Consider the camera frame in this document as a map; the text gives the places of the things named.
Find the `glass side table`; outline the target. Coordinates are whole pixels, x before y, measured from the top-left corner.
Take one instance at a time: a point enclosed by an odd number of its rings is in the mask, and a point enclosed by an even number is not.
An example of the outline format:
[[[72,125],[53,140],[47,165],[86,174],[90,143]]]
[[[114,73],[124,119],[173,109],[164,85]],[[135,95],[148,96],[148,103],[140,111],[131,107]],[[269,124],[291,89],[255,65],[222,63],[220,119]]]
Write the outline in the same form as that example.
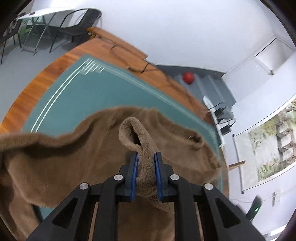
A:
[[[36,45],[32,51],[35,55],[39,51],[39,44],[43,37],[51,40],[53,38],[50,31],[50,26],[53,19],[56,15],[64,15],[65,13],[70,13],[74,9],[65,8],[65,7],[54,7],[54,8],[45,8],[36,11],[32,11],[22,17],[17,18],[26,22],[30,26],[30,30],[27,33],[24,43],[22,44],[22,52],[27,50],[28,41],[31,37],[38,36],[39,39],[36,42]]]

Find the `green table mat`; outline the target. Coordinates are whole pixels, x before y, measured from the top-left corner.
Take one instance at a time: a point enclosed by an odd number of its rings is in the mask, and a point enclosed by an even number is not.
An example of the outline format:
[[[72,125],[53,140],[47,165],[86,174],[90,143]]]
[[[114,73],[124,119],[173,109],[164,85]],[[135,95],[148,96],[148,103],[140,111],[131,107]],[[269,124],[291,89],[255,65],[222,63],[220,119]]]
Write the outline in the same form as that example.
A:
[[[22,131],[58,136],[72,132],[93,113],[122,106],[156,108],[175,124],[201,134],[220,156],[213,126],[132,73],[89,55],[77,60],[45,92]]]

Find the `red ball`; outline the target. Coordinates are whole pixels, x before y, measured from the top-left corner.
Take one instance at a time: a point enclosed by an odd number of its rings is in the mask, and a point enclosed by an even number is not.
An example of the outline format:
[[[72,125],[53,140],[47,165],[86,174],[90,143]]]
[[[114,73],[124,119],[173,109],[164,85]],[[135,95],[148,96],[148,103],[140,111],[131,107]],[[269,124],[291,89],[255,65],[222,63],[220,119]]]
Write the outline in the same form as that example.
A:
[[[192,83],[194,82],[194,80],[195,80],[194,74],[191,73],[191,72],[186,72],[186,73],[183,74],[183,76],[182,76],[182,80],[183,80],[186,84],[190,85],[190,84],[192,84]]]

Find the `white power strip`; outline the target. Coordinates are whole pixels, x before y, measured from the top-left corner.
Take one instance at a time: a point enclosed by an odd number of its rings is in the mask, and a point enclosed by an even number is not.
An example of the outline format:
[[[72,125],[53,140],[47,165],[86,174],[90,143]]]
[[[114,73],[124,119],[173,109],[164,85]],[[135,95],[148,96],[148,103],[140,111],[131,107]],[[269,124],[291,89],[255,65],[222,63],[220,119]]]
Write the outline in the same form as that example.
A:
[[[213,119],[213,122],[215,124],[215,127],[216,127],[216,130],[217,130],[217,133],[218,133],[218,140],[219,140],[219,147],[223,147],[225,142],[224,142],[224,138],[222,136],[222,132],[221,132],[221,125],[218,124],[218,120],[217,120],[217,117],[215,116],[214,114],[214,111],[216,110],[213,103],[210,101],[210,99],[207,97],[207,96],[204,96],[203,97],[203,102],[205,104],[205,106],[208,108],[208,111],[210,113],[210,116],[212,117]]]

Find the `black metal chair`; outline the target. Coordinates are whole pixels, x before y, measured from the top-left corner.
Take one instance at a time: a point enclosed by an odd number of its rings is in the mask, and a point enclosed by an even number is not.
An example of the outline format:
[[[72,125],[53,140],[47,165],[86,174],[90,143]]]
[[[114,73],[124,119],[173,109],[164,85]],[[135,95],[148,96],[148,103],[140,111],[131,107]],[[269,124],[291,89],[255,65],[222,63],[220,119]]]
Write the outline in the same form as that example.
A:
[[[84,11],[84,14],[80,21],[72,26],[64,27],[64,23],[67,20],[67,18],[70,15],[74,15],[74,13]],[[53,50],[53,46],[55,44],[55,41],[59,35],[59,33],[71,36],[72,40],[74,40],[75,37],[80,36],[80,40],[78,41],[78,44],[80,44],[83,35],[87,32],[88,28],[91,28],[93,24],[99,20],[102,17],[102,12],[98,9],[92,9],[92,8],[83,8],[83,9],[76,9],[70,13],[68,13],[65,18],[63,18],[62,23],[60,24],[58,30],[56,31],[56,35],[53,38],[51,47],[50,47],[50,53]]]

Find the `black power adapter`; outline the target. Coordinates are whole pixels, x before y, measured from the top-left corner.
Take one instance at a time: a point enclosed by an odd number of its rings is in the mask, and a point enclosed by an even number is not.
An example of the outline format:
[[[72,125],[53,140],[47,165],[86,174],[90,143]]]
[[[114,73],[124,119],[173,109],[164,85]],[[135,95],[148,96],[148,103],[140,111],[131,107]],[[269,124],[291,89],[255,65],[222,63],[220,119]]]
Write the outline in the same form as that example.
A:
[[[230,133],[231,132],[231,127],[232,127],[232,125],[229,125],[229,124],[227,124],[226,126],[222,127],[220,129],[221,134],[224,136],[224,135]]]
[[[222,120],[228,120],[229,116],[227,113],[227,110],[225,108],[218,108],[217,110],[214,111],[214,115],[217,119],[217,121],[220,123]]]

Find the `brown fleece sweater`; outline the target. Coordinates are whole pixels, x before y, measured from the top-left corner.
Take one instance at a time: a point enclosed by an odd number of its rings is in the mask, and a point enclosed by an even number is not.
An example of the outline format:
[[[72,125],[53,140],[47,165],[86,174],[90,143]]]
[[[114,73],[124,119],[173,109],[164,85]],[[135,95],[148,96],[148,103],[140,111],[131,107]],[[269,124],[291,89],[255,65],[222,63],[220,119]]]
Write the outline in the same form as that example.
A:
[[[119,206],[120,240],[173,240],[174,206],[157,197],[154,153],[189,182],[216,184],[220,163],[196,131],[176,125],[157,109],[99,111],[73,132],[1,135],[1,219],[17,240],[39,225],[33,207],[55,208],[80,183],[104,182],[139,154],[137,195]]]

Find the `landscape scroll painting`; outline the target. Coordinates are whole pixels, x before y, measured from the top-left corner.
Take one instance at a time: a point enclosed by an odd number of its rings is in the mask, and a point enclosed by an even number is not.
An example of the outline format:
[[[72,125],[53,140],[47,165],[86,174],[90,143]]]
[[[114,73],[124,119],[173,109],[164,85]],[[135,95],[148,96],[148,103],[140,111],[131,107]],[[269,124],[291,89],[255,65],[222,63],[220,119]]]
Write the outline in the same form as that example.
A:
[[[242,191],[262,185],[295,166],[295,99],[234,136]]]

